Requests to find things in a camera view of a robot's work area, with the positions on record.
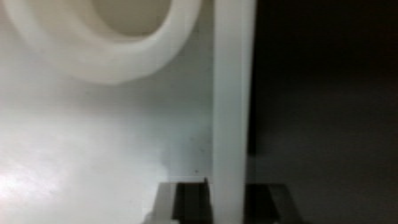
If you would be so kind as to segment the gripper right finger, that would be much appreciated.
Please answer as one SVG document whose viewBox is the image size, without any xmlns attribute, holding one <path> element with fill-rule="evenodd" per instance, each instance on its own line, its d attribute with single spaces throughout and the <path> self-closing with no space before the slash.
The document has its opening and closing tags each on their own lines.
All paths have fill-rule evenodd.
<svg viewBox="0 0 398 224">
<path fill-rule="evenodd" d="M 244 224 L 306 224 L 285 184 L 245 186 Z"/>
</svg>

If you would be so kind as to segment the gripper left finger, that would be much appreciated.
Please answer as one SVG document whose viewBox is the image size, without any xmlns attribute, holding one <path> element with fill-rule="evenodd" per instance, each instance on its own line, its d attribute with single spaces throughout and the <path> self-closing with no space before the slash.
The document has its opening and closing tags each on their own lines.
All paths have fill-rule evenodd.
<svg viewBox="0 0 398 224">
<path fill-rule="evenodd" d="M 160 184 L 155 200 L 155 224 L 213 224 L 206 180 Z"/>
</svg>

